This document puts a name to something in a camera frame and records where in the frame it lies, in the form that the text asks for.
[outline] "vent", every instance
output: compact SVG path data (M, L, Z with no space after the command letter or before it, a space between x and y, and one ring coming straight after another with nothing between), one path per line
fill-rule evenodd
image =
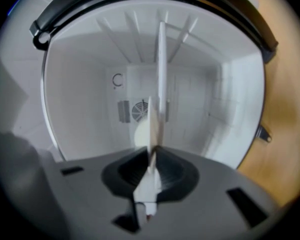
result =
M130 105L128 100L118 102L118 115L121 123L130 123Z
M139 123L141 119L148 115L148 103L144 100L142 100L142 102L138 102L133 106L131 114L132 118Z
M165 122L169 122L169 113L170 113L170 101L166 102L166 107L165 107Z

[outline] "black rectangular slot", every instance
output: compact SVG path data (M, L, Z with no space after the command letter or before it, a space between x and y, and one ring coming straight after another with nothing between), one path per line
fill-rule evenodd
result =
M83 170L84 169L80 166L74 166L74 167L70 167L70 168L61 169L60 171L63 176L67 176L70 174L76 174L76 173L82 172Z
M230 189L226 193L240 210L251 228L263 222L268 217L241 188Z

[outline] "wooden surface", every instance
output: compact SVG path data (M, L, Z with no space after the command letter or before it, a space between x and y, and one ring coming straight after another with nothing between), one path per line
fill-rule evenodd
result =
M300 21L285 0L259 0L259 11L279 42L261 119L272 142L256 139L238 170L284 205L300 193Z

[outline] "black bracket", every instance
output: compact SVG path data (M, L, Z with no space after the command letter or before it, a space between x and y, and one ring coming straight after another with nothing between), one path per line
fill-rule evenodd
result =
M268 143L272 141L272 138L270 134L267 132L267 130L260 124L258 129L256 130L255 137L262 139Z
M33 36L33 44L38 50L47 51L49 47L49 41L41 43L39 38L43 33L40 27L38 26L37 21L35 20L30 27L30 33Z

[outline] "fan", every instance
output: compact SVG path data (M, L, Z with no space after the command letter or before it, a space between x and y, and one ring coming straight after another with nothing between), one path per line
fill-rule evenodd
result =
M140 120L148 114L148 103L144 100L142 100L142 102L138 102L133 106L131 114L132 118L139 123Z

